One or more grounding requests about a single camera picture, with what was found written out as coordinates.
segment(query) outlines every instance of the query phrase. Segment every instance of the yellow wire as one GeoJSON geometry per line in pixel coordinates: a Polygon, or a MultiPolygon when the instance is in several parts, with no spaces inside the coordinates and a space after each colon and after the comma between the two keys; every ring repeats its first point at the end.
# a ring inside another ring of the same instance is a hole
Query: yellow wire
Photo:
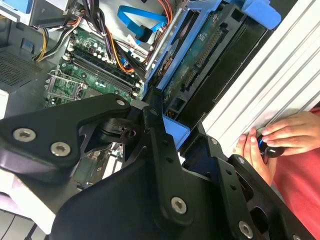
{"type": "Polygon", "coordinates": [[[122,66],[121,62],[119,61],[118,53],[117,53],[116,46],[115,46],[115,42],[114,42],[114,39],[113,39],[111,33],[110,33],[110,39],[111,39],[111,45],[112,45],[112,49],[113,49],[113,52],[114,52],[114,56],[115,56],[116,62],[118,63],[118,65],[120,66],[120,68],[122,69],[122,71],[128,72],[128,73],[132,73],[132,72],[134,71],[133,69],[131,69],[131,70],[126,70],[126,69],[122,66]]]}
{"type": "Polygon", "coordinates": [[[42,49],[41,49],[41,53],[40,56],[37,59],[37,62],[40,62],[42,60],[42,58],[44,57],[45,53],[46,53],[46,49],[47,49],[47,36],[46,36],[46,32],[44,29],[41,28],[42,31],[42,37],[43,37],[43,43],[42,43],[42,49]]]}

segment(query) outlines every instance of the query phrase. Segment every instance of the silver screw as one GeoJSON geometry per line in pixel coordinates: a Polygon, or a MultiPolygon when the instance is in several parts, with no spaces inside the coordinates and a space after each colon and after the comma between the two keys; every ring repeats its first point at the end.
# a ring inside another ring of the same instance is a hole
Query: silver screw
{"type": "Polygon", "coordinates": [[[215,140],[214,138],[211,138],[211,142],[212,142],[214,145],[218,145],[218,141],[215,140]]]}
{"type": "Polygon", "coordinates": [[[245,160],[242,157],[238,156],[238,159],[239,159],[241,164],[245,164],[245,160]]]}
{"type": "Polygon", "coordinates": [[[298,235],[293,235],[293,240],[301,240],[301,238],[298,235]]]}
{"type": "Polygon", "coordinates": [[[251,227],[245,221],[239,222],[239,229],[243,235],[246,236],[247,239],[252,239],[254,237],[254,233],[252,232],[251,227]]]}
{"type": "Polygon", "coordinates": [[[119,105],[121,105],[121,106],[126,105],[125,102],[124,102],[124,101],[121,101],[121,100],[117,100],[116,103],[119,104],[119,105]]]}
{"type": "Polygon", "coordinates": [[[71,147],[65,142],[58,141],[51,145],[50,150],[51,153],[56,155],[57,157],[65,157],[70,154],[71,147]]]}
{"type": "Polygon", "coordinates": [[[36,136],[35,131],[29,128],[18,128],[13,132],[14,139],[24,143],[31,142],[36,136]]]}
{"type": "Polygon", "coordinates": [[[171,206],[178,214],[185,214],[187,212],[187,205],[180,197],[174,196],[171,199],[171,206]]]}
{"type": "Polygon", "coordinates": [[[157,111],[156,111],[154,108],[151,108],[151,109],[150,109],[150,113],[152,113],[153,115],[158,116],[158,113],[157,113],[157,111]]]}

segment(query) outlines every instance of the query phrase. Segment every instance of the hand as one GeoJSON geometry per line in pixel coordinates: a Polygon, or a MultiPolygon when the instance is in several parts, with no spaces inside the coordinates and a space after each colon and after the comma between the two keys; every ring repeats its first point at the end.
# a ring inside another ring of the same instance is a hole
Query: hand
{"type": "Polygon", "coordinates": [[[256,129],[252,128],[248,137],[241,135],[233,153],[243,156],[263,180],[271,185],[276,173],[277,159],[269,158],[267,164],[264,163],[260,155],[256,134],[256,129]]]}
{"type": "Polygon", "coordinates": [[[270,147],[286,147],[284,156],[320,148],[320,117],[300,112],[268,126],[262,140],[270,147]]]}

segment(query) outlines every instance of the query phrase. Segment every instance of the ventilation grille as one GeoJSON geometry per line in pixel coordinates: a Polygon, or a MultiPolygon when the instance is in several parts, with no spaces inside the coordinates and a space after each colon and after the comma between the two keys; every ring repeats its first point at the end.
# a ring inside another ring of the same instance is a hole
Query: ventilation grille
{"type": "Polygon", "coordinates": [[[13,87],[42,69],[8,51],[0,52],[0,83],[13,87]]]}

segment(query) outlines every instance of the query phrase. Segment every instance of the metal sheet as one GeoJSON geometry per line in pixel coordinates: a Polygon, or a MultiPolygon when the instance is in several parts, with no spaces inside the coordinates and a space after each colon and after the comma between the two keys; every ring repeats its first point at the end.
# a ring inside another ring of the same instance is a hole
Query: metal sheet
{"type": "Polygon", "coordinates": [[[71,0],[46,0],[48,3],[56,6],[57,8],[61,9],[62,11],[67,10],[69,3],[71,0]]]}
{"type": "Polygon", "coordinates": [[[320,101],[320,2],[299,0],[203,122],[224,153],[253,126],[320,101]]]}

